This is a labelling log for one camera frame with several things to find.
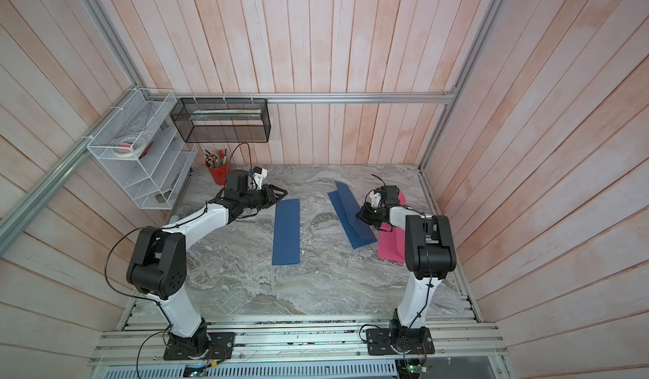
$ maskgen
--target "wooden wall panel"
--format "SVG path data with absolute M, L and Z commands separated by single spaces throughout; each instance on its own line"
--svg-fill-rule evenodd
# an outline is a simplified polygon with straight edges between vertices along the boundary
M 649 0 L 509 0 L 426 170 L 522 378 L 646 375 L 648 55 Z
M 304 93 L 449 90 L 491 0 L 101 1 L 149 87 Z M 437 109 L 281 104 L 253 160 L 415 164 Z
M 177 6 L 166 8 L 169 17 L 179 14 Z M 176 35 L 189 42 L 187 31 Z M 0 0 L 0 44 L 0 217 L 6 217 L 130 81 L 81 0 Z M 128 300 L 104 281 L 109 248 L 134 227 L 165 219 L 137 209 L 88 159 L 0 260 L 3 372 L 18 375 L 38 360 L 47 375 L 77 376 Z M 112 285 L 126 293 L 133 290 L 125 271 L 134 239 L 116 249 L 107 268 Z

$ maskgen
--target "metal vent grille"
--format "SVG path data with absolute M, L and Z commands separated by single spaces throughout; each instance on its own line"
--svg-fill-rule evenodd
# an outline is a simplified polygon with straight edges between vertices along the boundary
M 185 364 L 141 365 L 144 378 L 182 378 Z M 368 378 L 396 376 L 393 359 L 364 359 L 360 361 L 297 361 L 223 363 L 208 369 L 208 378 Z M 135 366 L 110 367 L 104 379 L 137 378 Z

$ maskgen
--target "black mesh basket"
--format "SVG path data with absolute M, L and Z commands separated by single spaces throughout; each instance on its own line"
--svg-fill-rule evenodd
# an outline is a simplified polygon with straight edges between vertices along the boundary
M 171 119 L 190 143 L 263 143 L 271 133 L 265 99 L 185 97 L 174 106 Z

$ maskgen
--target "mounting plate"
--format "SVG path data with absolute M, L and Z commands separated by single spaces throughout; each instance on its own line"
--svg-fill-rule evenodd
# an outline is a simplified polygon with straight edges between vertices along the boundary
M 373 356 L 381 355 L 399 355 L 392 346 L 392 337 L 389 328 L 368 328 L 365 333 L 367 334 L 367 353 Z M 410 338 L 408 337 L 408 344 L 411 345 L 406 354 L 434 354 L 435 347 L 433 340 L 430 336 L 429 329 L 425 329 L 423 338 Z
M 234 333 L 233 332 L 209 332 L 210 335 L 210 349 L 203 359 L 231 359 L 232 347 L 234 346 Z M 188 355 L 184 352 L 178 344 L 169 342 L 164 352 L 164 360 L 166 361 L 180 361 L 189 359 Z

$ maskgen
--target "pink paper sheet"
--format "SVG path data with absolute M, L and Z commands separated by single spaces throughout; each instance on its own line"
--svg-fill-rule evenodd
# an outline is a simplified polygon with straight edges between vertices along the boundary
M 406 197 L 399 191 L 399 202 L 406 205 Z M 383 223 L 381 229 L 389 230 L 390 224 Z M 395 227 L 392 232 L 381 231 L 378 233 L 378 253 L 379 258 L 385 260 L 405 263 L 404 252 L 406 250 L 406 232 Z

